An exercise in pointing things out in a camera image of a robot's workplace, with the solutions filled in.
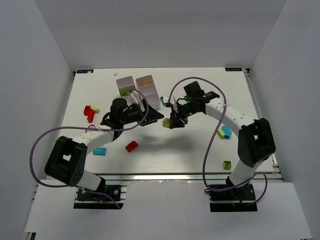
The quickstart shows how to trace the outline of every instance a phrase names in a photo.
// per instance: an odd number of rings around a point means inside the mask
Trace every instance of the blue lego brick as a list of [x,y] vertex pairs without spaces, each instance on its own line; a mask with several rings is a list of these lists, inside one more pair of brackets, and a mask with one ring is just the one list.
[[221,129],[224,132],[224,138],[225,139],[230,138],[232,131],[227,126],[222,126]]
[[105,147],[97,147],[92,153],[93,155],[105,156],[107,154],[107,149]]

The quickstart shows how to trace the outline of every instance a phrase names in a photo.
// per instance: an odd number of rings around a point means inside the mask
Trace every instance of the green lego brick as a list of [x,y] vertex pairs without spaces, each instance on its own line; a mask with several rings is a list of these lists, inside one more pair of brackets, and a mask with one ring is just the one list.
[[219,137],[221,139],[223,139],[225,137],[225,132],[221,128],[218,129],[217,134],[219,135]]
[[223,168],[230,169],[231,168],[231,161],[223,161]]
[[129,92],[128,91],[125,91],[125,92],[121,93],[121,97],[122,98],[123,97],[127,97],[127,96],[129,96]]
[[186,100],[187,103],[191,101],[191,98],[188,97],[188,95],[185,95],[185,96],[184,96],[184,99]]
[[162,121],[162,126],[163,126],[164,128],[170,128],[171,122],[172,122],[172,120],[171,120],[170,118],[165,118],[165,119]]

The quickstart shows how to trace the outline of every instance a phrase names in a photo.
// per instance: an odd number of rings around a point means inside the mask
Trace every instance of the white tabletop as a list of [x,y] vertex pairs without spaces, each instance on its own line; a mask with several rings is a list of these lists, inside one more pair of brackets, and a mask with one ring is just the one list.
[[[257,118],[242,71],[225,71],[224,67],[94,69],[93,73],[75,75],[62,126],[89,126],[91,123],[84,116],[86,105],[99,107],[100,113],[93,120],[93,124],[97,126],[104,114],[110,111],[112,100],[120,97],[116,79],[133,76],[135,80],[147,75],[152,75],[159,96],[169,94],[174,84],[183,78],[205,78],[224,91],[231,106],[247,116]],[[174,96],[183,97],[183,87],[193,81],[181,83]],[[211,85],[200,80],[198,82],[206,93],[218,93]],[[158,111],[166,118],[170,115],[169,108],[161,106]],[[106,156],[90,153],[86,158],[85,169],[96,174],[200,173],[206,148],[218,121],[203,113],[195,114],[188,120],[185,128],[163,128],[160,120],[123,132],[116,141],[104,145],[107,148]],[[62,130],[60,135],[75,137],[83,132],[68,129]],[[136,141],[139,146],[128,153],[125,147],[132,141]],[[239,159],[237,147],[238,139],[235,134],[230,139],[216,137],[208,156],[206,171],[232,172]],[[223,161],[231,161],[232,168],[223,169]],[[266,160],[258,170],[273,172],[271,159]]]

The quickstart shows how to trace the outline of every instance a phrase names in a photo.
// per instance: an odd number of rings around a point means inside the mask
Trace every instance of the white container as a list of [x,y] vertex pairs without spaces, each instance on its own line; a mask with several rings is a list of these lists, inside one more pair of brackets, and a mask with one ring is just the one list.
[[160,98],[154,79],[151,75],[139,77],[135,80],[138,90],[145,96],[153,109],[160,108]]
[[132,102],[129,101],[129,92],[136,89],[134,78],[132,76],[126,76],[116,80],[116,85],[120,96],[127,101],[128,105],[131,105]]

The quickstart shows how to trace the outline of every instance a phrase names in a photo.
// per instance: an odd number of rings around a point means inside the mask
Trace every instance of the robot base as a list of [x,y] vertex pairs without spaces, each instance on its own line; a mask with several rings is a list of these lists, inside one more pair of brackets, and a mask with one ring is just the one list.
[[[106,185],[104,193],[110,195],[110,197],[116,202],[121,201],[121,185]],[[76,201],[73,205],[74,209],[118,209],[108,198],[105,196],[87,193],[81,189],[77,191]]]
[[[224,189],[225,184],[210,185],[213,189]],[[256,195],[252,184],[248,184],[235,192],[211,192],[205,190],[210,195],[210,211],[220,212],[257,212],[257,204],[250,204],[256,200]]]

